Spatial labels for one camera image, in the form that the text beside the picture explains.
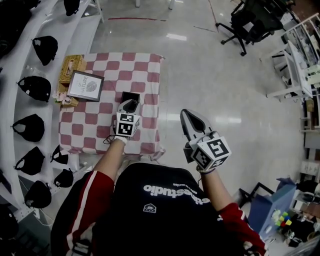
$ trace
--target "black chair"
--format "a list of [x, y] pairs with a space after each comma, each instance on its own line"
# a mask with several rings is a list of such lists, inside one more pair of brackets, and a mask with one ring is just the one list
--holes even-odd
[[[241, 2], [231, 13], [231, 27], [222, 23], [216, 23], [216, 27], [222, 26], [233, 33], [232, 37], [222, 40], [221, 44], [224, 45], [232, 39], [237, 38], [243, 49], [241, 56], [245, 56], [247, 51], [243, 40], [246, 45], [250, 42], [253, 45], [269, 35], [273, 35], [275, 31], [281, 30], [283, 25], [279, 20], [279, 12], [283, 11], [276, 6], [274, 6], [275, 9], [269, 11], [269, 3], [269, 1], [263, 0], [246, 0], [245, 3]], [[244, 26], [250, 22], [253, 26], [247, 31]]]

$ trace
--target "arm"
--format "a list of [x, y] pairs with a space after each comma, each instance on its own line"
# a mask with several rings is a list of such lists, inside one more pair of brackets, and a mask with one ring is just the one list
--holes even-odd
[[122, 162], [122, 154], [125, 149], [125, 143], [120, 139], [115, 139], [106, 153], [101, 157], [93, 170], [102, 172], [115, 181], [117, 172]]
[[114, 140], [94, 167], [77, 181], [60, 207], [51, 231], [53, 256], [71, 254], [80, 240], [92, 242], [92, 228], [110, 208], [125, 144]]
[[202, 174], [203, 190], [211, 201], [213, 207], [223, 219], [226, 231], [230, 237], [243, 244], [243, 253], [257, 252], [261, 256], [267, 255], [267, 247], [260, 236], [253, 231], [246, 222], [246, 215], [233, 202], [226, 187], [216, 170]]
[[211, 201], [213, 207], [220, 211], [233, 202], [225, 185], [222, 183], [216, 170], [201, 175], [203, 190]]

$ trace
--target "pink item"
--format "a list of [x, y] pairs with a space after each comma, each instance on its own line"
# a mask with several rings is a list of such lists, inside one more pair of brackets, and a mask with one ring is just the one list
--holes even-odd
[[157, 160], [165, 150], [158, 131], [159, 80], [162, 56], [149, 53], [92, 53], [84, 56], [86, 71], [104, 76], [100, 102], [80, 101], [62, 107], [59, 144], [70, 153], [103, 154], [103, 141], [113, 134], [112, 126], [122, 92], [140, 94], [140, 126], [124, 148], [131, 156], [149, 155]]

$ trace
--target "marker cube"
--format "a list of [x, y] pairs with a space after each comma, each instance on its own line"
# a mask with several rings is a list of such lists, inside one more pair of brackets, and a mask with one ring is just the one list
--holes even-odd
[[140, 116], [136, 114], [116, 113], [115, 134], [132, 137], [140, 124]]
[[231, 155], [225, 137], [199, 142], [191, 157], [204, 171], [221, 166]]

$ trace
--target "red line on floor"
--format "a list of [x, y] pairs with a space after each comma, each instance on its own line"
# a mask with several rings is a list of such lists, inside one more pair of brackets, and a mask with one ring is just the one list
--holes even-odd
[[[148, 20], [148, 21], [159, 21], [159, 19], [155, 18], [135, 18], [135, 17], [119, 17], [119, 18], [108, 18], [109, 21], [111, 20]], [[166, 22], [166, 19], [160, 19], [161, 22]]]
[[214, 18], [214, 24], [216, 24], [217, 23], [217, 19], [216, 19], [216, 15], [214, 13], [214, 9], [212, 8], [212, 4], [211, 4], [210, 0], [208, 0], [208, 2], [210, 4], [211, 12], [212, 12], [212, 15], [213, 15], [213, 18]]
[[213, 31], [213, 30], [210, 30], [210, 29], [206, 29], [206, 28], [203, 28], [203, 27], [199, 27], [199, 26], [194, 26], [196, 29], [201, 29], [201, 30], [206, 30], [206, 31], [210, 31], [210, 32], [213, 32], [213, 33], [216, 33], [216, 31]]

